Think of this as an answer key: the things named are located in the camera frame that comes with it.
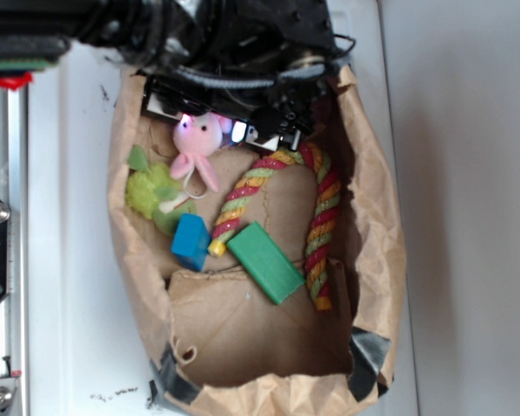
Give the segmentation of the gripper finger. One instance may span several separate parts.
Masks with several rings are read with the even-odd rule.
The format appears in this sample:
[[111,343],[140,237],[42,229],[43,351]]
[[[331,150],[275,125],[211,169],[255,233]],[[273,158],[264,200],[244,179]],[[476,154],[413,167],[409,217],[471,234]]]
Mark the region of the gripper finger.
[[207,107],[187,100],[157,77],[152,75],[146,77],[141,104],[143,116],[164,122],[180,122],[184,115],[200,116],[207,112]]
[[281,142],[296,150],[302,135],[314,130],[311,104],[314,96],[306,93],[247,94],[244,105],[250,110],[246,117],[246,139],[264,148],[271,140],[276,150]]

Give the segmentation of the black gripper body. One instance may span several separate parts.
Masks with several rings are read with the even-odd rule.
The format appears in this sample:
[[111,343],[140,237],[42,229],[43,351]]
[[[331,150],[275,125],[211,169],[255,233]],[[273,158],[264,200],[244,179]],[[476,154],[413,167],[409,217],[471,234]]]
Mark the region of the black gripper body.
[[334,74],[351,52],[325,1],[176,1],[172,87],[267,89]]

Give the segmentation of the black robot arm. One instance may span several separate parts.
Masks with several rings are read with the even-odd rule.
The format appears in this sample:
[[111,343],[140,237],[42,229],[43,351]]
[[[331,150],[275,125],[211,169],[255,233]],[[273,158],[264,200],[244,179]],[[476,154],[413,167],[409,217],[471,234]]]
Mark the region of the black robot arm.
[[79,42],[144,75],[169,120],[213,112],[297,148],[348,61],[339,39],[324,1],[0,1],[0,80]]

